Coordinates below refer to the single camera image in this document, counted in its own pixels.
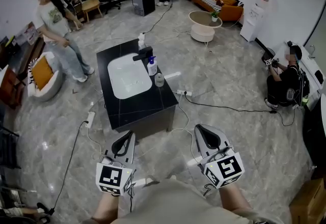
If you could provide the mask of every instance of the white armchair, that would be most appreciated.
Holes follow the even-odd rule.
[[[42,53],[41,56],[36,60],[33,64],[33,67],[37,64],[37,62],[42,58],[45,57],[47,63],[52,69],[53,76],[50,81],[39,90],[35,82],[31,80],[32,73],[29,70],[28,72],[28,97],[33,97],[39,101],[47,101],[52,98],[60,89],[62,82],[63,82],[63,71],[60,61],[55,57],[52,52],[45,52]]]

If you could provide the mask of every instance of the black shoe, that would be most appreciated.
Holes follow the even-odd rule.
[[[44,210],[44,213],[45,213],[45,214],[48,214],[48,213],[49,213],[49,209],[48,209],[47,207],[45,207],[42,203],[38,202],[38,203],[36,204],[36,206],[37,206],[38,209],[42,209],[42,210]]]
[[[44,224],[50,223],[50,218],[49,217],[41,217],[40,221]]]

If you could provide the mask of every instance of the white sink basin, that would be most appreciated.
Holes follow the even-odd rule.
[[[132,60],[132,57],[136,55],[136,53],[124,55],[112,60],[107,66],[116,98],[126,99],[145,92],[152,87],[152,80],[143,62],[141,60]]]

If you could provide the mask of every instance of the potted plant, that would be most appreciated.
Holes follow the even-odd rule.
[[[219,12],[213,11],[213,12],[211,13],[211,15],[212,15],[212,21],[213,21],[213,22],[217,22],[217,20],[218,20],[218,16],[219,16]]]

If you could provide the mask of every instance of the gray t-shirt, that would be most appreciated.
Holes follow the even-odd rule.
[[[68,33],[67,20],[62,16],[60,11],[52,2],[38,6],[33,23],[36,29],[45,25],[49,31],[61,37]],[[50,39],[45,35],[43,35],[43,38],[44,41],[53,41],[53,39]]]
[[[253,224],[267,221],[283,224],[276,217],[252,210],[234,214],[210,205],[191,185],[174,180],[164,180],[157,185],[143,188],[136,194],[132,213],[118,218],[112,224]],[[82,224],[97,224],[94,220]]]

